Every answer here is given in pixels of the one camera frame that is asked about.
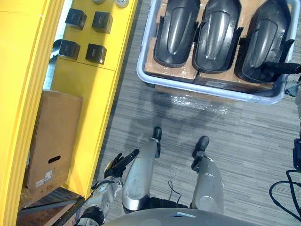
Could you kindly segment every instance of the black box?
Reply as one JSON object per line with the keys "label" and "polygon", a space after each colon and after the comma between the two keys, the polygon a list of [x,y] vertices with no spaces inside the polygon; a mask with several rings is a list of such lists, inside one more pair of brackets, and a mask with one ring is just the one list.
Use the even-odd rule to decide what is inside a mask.
{"label": "black box", "polygon": [[110,33],[113,23],[113,17],[107,12],[95,12],[92,27],[95,31],[101,33]]}
{"label": "black box", "polygon": [[106,53],[107,49],[105,47],[89,43],[86,60],[103,65]]}
{"label": "black box", "polygon": [[74,60],[77,60],[79,55],[80,45],[73,41],[62,40],[62,44],[60,47],[59,55],[64,57],[70,57]]}
{"label": "black box", "polygon": [[65,23],[70,26],[80,30],[83,30],[87,15],[78,9],[69,9]]}

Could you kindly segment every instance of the white knob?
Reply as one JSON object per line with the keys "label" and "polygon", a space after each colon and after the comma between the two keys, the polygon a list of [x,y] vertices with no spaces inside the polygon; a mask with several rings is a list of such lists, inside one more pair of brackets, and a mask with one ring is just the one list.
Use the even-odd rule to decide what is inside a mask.
{"label": "white knob", "polygon": [[115,0],[119,8],[125,8],[128,5],[129,0]]}
{"label": "white knob", "polygon": [[95,3],[95,4],[101,4],[101,3],[103,3],[105,0],[93,0],[93,2]]}

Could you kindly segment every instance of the wire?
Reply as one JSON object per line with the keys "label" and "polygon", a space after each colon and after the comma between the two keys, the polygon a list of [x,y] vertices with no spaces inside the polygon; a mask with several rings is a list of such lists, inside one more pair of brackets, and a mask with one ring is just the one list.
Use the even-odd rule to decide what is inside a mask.
{"label": "wire", "polygon": [[172,195],[173,192],[174,192],[174,193],[176,193],[176,194],[178,194],[178,195],[180,196],[180,197],[178,198],[178,201],[177,201],[177,204],[179,204],[179,201],[180,201],[180,198],[182,197],[182,194],[179,193],[179,192],[176,192],[176,191],[174,190],[173,182],[172,182],[171,180],[168,181],[168,185],[169,185],[169,187],[170,187],[170,189],[171,189],[170,195],[169,195],[169,199],[168,199],[168,200],[170,200],[171,195]]}
{"label": "wire", "polygon": [[[298,187],[301,187],[301,183],[298,183],[298,182],[294,182],[292,181],[292,178],[290,176],[290,173],[295,173],[295,172],[299,172],[297,170],[288,170],[286,171],[286,175],[287,175],[287,178],[288,178],[288,181],[278,181],[276,183],[274,183],[270,188],[269,188],[269,195],[272,199],[272,201],[278,206],[280,207],[281,209],[283,209],[285,212],[287,212],[288,214],[292,215],[294,218],[296,218],[297,220],[299,220],[301,222],[301,208],[300,206],[298,205],[297,203],[297,199],[296,199],[296,194],[295,194],[295,190],[294,190],[294,187],[293,185],[297,185]],[[299,214],[299,216],[297,216],[296,214],[294,214],[293,212],[289,211],[287,208],[285,208],[283,205],[281,205],[273,196],[272,194],[272,191],[274,189],[275,186],[279,185],[279,184],[289,184],[290,185],[290,190],[291,190],[291,194],[292,194],[292,199],[293,199],[293,202],[294,202],[294,205],[295,205],[295,208]]]}

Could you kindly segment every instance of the yellow shelf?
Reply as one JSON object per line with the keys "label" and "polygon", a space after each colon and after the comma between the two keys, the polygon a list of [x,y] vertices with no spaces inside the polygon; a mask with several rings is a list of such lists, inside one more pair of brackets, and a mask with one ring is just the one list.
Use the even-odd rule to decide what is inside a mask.
{"label": "yellow shelf", "polygon": [[[64,0],[10,0],[0,3],[0,225],[16,216],[43,83]],[[59,57],[52,88],[83,96],[69,179],[64,185],[84,197],[90,187],[138,0],[118,8],[114,1],[96,5],[74,0],[87,14],[81,32],[66,28],[64,38],[81,45],[78,61]],[[110,34],[91,28],[95,11],[111,12]],[[104,45],[104,65],[86,61],[88,43]]]}
{"label": "yellow shelf", "polygon": [[[63,36],[80,45],[79,57],[74,61],[59,56],[51,89],[83,97],[69,177],[63,187],[86,198],[91,192],[137,2],[131,0],[126,8],[118,8],[114,1],[96,5],[93,1],[74,0],[72,8],[83,10],[87,20],[83,30],[66,27]],[[110,34],[92,29],[95,11],[111,13]],[[89,43],[107,49],[104,65],[85,59]]]}
{"label": "yellow shelf", "polygon": [[32,131],[63,2],[0,3],[0,225],[16,224]]}

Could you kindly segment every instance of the barcode label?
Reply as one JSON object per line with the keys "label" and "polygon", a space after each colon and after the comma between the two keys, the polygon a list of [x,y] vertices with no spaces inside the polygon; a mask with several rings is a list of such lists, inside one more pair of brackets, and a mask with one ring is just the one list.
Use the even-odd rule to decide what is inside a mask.
{"label": "barcode label", "polygon": [[52,177],[52,170],[45,173],[44,182],[49,181]]}
{"label": "barcode label", "polygon": [[41,186],[44,183],[44,179],[39,180],[38,182],[36,182],[36,187]]}

